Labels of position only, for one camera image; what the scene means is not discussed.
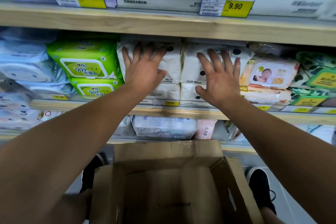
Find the hand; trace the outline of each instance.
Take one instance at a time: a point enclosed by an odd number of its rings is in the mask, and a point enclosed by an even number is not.
[[[229,54],[222,51],[223,67],[218,54],[213,49],[209,49],[208,54],[213,66],[203,53],[197,53],[207,78],[207,88],[196,86],[196,92],[212,106],[220,109],[231,99],[240,97],[240,59],[237,58],[232,65]]]
[[[142,51],[142,44],[138,42],[133,50],[133,61],[131,61],[127,48],[125,46],[122,48],[126,67],[125,84],[131,85],[135,94],[140,93],[144,97],[150,94],[167,74],[166,70],[157,71],[167,48],[161,47],[151,58],[153,51],[153,43],[149,43]]]

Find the shoe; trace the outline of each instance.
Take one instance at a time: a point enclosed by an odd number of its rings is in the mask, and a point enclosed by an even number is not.
[[[275,207],[272,203],[276,194],[273,190],[270,190],[267,173],[261,167],[254,167],[248,171],[246,180],[252,190],[258,208],[268,207],[276,215]]]
[[[87,189],[92,189],[93,187],[93,178],[94,171],[98,167],[108,165],[108,161],[105,153],[101,152],[95,155],[91,162],[84,168],[82,172],[82,188],[80,193],[86,191]]]

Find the open cardboard box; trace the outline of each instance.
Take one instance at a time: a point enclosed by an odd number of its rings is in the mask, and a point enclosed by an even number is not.
[[[96,169],[90,224],[263,223],[237,158],[217,140],[118,144]]]

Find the person's right arm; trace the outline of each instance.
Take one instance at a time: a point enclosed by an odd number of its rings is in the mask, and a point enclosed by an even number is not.
[[[196,92],[217,107],[244,134],[259,156],[292,197],[317,223],[336,223],[336,148],[299,128],[262,111],[240,97],[240,62],[224,67],[209,50],[213,66],[198,53],[207,88]]]

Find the person's left hand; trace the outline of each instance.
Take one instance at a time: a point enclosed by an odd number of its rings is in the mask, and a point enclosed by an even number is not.
[[[133,50],[133,61],[131,61],[127,48],[125,46],[122,48],[126,67],[125,84],[131,85],[135,92],[145,96],[150,94],[167,74],[166,70],[157,71],[167,48],[161,47],[151,58],[153,51],[153,43],[149,43],[142,51],[142,44],[138,42]]]

